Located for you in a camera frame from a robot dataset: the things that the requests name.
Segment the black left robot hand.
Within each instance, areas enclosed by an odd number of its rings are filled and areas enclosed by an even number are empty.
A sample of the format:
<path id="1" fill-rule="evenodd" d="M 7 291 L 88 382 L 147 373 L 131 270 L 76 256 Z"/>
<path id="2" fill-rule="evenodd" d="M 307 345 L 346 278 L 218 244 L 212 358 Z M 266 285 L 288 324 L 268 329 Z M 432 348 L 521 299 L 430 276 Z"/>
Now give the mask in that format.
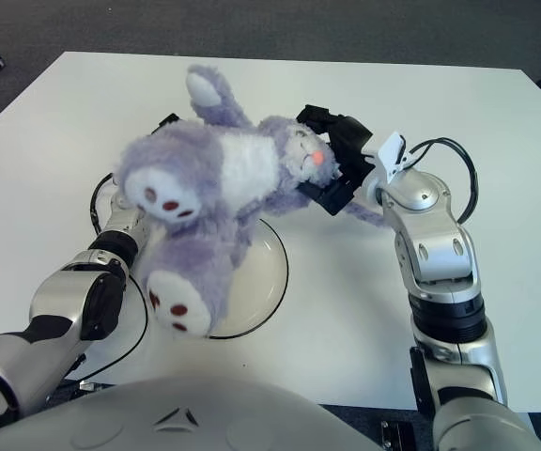
<path id="1" fill-rule="evenodd" d="M 161 128 L 165 127 L 166 125 L 172 124 L 179 120 L 180 120 L 180 117 L 178 115 L 176 115 L 175 113 L 171 113 L 170 115 L 165 117 L 151 133 L 154 134 L 157 131 L 159 131 Z"/>

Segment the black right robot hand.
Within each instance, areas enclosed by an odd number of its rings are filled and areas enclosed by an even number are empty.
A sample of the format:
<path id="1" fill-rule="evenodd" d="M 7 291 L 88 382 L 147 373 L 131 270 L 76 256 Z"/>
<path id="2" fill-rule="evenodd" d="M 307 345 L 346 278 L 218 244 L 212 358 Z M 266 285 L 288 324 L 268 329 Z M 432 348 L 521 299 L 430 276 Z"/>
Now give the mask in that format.
<path id="1" fill-rule="evenodd" d="M 362 154 L 373 133 L 354 117 L 333 115 L 327 108 L 310 104 L 305 105 L 296 120 L 316 134 L 326 132 L 329 135 L 329 147 L 340 175 L 324 187 L 306 181 L 298 186 L 298 190 L 334 216 L 354 198 L 355 191 L 375 168 Z"/>

